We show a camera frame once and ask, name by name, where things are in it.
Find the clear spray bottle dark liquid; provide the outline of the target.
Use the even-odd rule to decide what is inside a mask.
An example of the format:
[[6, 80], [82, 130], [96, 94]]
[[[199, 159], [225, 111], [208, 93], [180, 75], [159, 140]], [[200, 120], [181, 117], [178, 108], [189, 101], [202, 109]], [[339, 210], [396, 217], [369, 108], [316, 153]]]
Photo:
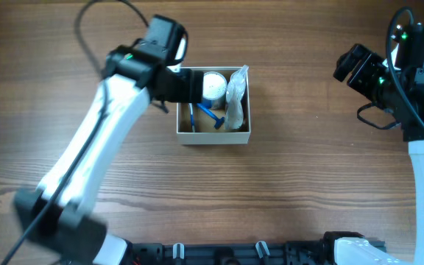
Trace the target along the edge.
[[233, 97], [241, 100], [247, 87], [248, 65], [243, 65], [238, 71], [235, 71], [230, 78], [226, 91], [226, 102], [230, 103]]

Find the blue disposable razor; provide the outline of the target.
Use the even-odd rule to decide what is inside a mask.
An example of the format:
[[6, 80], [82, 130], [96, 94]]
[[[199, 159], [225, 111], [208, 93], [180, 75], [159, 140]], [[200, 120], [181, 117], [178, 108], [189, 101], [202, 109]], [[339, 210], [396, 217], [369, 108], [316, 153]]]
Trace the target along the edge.
[[197, 104], [197, 107], [204, 112], [205, 114], [207, 114], [209, 117], [211, 117], [214, 121], [215, 121], [215, 125], [213, 126], [216, 130], [218, 130], [225, 122], [225, 118], [221, 117], [219, 118], [216, 114], [214, 114], [211, 110], [209, 110], [208, 108], [206, 108], [206, 106], [202, 105], [202, 104]]

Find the white round jar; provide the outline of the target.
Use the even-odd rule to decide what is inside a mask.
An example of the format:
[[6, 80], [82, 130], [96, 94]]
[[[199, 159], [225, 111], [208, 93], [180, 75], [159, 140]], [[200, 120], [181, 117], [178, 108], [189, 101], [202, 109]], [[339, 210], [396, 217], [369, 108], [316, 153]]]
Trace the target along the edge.
[[223, 109], [225, 107], [225, 94], [227, 90], [227, 80], [216, 71], [204, 73], [202, 104], [212, 110]]

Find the blue white toothbrush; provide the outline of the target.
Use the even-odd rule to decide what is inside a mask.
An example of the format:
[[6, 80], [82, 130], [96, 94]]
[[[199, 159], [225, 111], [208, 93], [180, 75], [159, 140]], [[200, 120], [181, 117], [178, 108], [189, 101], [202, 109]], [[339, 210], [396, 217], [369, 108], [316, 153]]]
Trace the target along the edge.
[[189, 109], [189, 116], [190, 116], [190, 122], [191, 122], [191, 131], [192, 133], [195, 133], [196, 127], [195, 127], [195, 119], [194, 119], [194, 105], [192, 103], [189, 103], [188, 109]]

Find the white tube with print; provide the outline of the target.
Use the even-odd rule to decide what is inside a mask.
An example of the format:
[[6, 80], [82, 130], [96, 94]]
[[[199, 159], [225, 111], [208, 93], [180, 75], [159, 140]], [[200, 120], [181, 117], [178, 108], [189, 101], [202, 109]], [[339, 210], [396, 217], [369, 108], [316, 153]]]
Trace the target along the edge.
[[233, 86], [227, 88], [226, 94], [226, 113], [225, 113], [225, 129], [238, 130], [244, 121], [244, 112], [236, 89]]

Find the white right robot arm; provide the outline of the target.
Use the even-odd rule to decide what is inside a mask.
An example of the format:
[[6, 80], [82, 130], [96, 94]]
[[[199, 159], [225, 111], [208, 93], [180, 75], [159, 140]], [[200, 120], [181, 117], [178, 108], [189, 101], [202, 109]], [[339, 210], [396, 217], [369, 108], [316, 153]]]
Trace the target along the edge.
[[385, 56], [355, 44], [337, 60], [333, 76], [368, 99], [361, 110], [376, 107], [393, 115], [385, 130], [400, 126], [403, 131], [416, 193], [413, 262], [424, 264], [424, 26], [396, 26], [389, 39], [397, 45]]

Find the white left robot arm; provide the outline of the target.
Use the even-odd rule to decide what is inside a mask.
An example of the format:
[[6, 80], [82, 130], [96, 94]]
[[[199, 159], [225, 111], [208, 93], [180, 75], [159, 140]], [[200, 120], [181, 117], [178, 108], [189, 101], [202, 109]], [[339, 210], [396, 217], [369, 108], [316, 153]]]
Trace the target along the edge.
[[73, 264], [128, 264], [128, 240], [91, 217], [105, 173], [123, 140], [153, 100], [198, 103], [201, 71], [182, 68], [186, 47], [120, 46], [106, 58], [95, 99], [68, 147], [35, 190], [14, 206], [27, 239]]

